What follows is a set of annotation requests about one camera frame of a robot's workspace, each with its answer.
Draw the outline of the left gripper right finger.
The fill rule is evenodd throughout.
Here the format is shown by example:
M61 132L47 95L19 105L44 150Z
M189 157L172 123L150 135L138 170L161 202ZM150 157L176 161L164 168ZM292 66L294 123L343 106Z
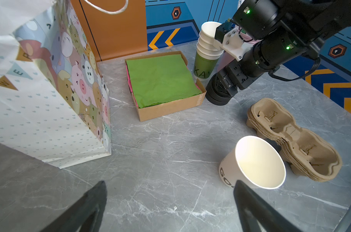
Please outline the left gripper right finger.
M233 195L244 232L260 232L261 227L267 232L300 231L243 181L236 182Z

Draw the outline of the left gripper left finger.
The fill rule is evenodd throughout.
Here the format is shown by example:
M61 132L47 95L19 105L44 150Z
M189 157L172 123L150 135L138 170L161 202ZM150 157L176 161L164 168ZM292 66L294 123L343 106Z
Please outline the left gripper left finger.
M98 232L107 204L105 181L99 181L43 232Z

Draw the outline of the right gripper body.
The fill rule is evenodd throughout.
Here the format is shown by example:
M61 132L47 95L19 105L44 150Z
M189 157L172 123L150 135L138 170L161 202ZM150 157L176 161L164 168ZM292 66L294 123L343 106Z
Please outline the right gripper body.
M214 105L226 105L264 73L277 66L277 58L261 49L251 49L240 61L232 61L213 75L206 87L206 98Z

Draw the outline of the white paper coffee cup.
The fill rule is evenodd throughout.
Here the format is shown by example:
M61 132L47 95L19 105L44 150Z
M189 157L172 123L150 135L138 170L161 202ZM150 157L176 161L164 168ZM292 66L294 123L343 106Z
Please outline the white paper coffee cup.
M241 138L219 166L221 181L234 188L238 180L252 189L277 189L286 179L286 167L276 151L256 136Z

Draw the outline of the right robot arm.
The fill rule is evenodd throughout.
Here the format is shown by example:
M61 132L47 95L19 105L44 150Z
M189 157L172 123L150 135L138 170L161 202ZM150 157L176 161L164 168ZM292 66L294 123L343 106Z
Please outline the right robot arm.
M244 1L234 16L214 29L214 47L233 60L213 75L206 98L226 105L263 74L276 71L293 58L320 66L325 41L351 27L351 1Z

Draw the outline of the pink straw holder cup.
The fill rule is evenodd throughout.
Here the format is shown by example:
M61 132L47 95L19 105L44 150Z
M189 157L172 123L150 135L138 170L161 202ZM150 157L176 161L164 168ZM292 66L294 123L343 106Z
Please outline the pink straw holder cup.
M240 37L244 40L244 42L247 42L249 44L256 44L258 41L254 40L252 37L250 37L249 35L243 33L243 29L239 26L235 26L239 32L240 32ZM231 63L232 61L237 61L235 58L233 58L231 55L229 55L227 52L223 52L221 59L220 59L220 63L217 67L217 71L222 70L225 66L227 66L229 63Z

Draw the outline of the stack of paper cups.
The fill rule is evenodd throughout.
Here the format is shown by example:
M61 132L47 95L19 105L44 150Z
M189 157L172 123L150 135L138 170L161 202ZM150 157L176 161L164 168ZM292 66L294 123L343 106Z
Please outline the stack of paper cups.
M223 50L214 47L217 27L221 23L208 21L202 24L198 42L196 44L196 56L193 68L193 77L200 81L206 81L214 70Z

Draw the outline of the green paper napkin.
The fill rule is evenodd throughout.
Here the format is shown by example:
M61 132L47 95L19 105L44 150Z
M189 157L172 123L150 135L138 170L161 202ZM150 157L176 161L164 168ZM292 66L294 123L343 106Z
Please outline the green paper napkin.
M126 64L139 108L202 93L180 54L127 60Z

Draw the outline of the stack of pulp cup carriers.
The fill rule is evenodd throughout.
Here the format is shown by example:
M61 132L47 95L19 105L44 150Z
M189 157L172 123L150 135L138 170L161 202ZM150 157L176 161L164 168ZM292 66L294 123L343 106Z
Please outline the stack of pulp cup carriers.
M338 151L316 133L300 127L277 101L263 98L251 105L247 116L247 126L258 137L281 147L279 154L295 175L317 182L327 182L338 175L343 165Z

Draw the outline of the cartoon animal paper gift bag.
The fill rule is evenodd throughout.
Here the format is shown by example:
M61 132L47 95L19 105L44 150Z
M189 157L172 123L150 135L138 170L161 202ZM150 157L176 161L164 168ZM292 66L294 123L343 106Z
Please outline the cartoon animal paper gift bag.
M71 1L0 1L0 143L61 169L111 155L109 90Z

